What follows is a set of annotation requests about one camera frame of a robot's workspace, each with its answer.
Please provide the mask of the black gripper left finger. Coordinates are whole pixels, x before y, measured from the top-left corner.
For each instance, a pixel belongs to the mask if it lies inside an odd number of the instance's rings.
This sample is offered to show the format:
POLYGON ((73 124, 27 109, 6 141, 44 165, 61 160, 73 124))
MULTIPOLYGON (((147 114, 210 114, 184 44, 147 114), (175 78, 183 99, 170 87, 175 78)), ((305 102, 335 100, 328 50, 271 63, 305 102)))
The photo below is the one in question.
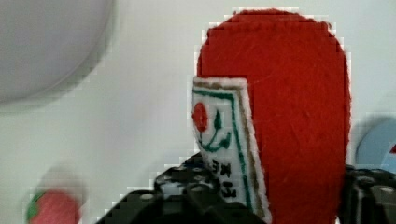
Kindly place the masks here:
POLYGON ((245 205, 219 195, 219 181, 197 153, 124 196, 96 224, 265 224, 245 205))

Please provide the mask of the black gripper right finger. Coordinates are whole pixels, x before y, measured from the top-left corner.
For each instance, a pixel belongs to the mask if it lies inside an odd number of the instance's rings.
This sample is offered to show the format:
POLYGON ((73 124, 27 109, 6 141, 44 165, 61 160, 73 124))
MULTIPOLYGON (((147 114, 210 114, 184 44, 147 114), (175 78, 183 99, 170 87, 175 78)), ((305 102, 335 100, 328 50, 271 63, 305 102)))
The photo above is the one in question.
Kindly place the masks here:
POLYGON ((346 166, 340 224, 396 224, 395 174, 346 166))

